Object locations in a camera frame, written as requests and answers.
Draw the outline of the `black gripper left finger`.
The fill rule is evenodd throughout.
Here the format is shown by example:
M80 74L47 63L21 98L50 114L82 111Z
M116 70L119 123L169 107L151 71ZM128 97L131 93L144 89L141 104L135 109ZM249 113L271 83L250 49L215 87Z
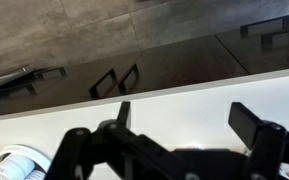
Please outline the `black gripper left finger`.
M106 163L121 180L168 180L170 153L145 135L130 130L131 103L122 102L116 119L91 132L66 132L46 180L87 180L96 165Z

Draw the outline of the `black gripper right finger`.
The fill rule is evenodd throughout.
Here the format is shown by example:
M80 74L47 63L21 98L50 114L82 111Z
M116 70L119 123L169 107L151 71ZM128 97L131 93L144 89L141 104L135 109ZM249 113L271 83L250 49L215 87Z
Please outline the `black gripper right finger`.
M251 151L243 168L249 180L280 180L282 164L289 165L289 131L282 125L260 119L240 102L230 106L228 124Z

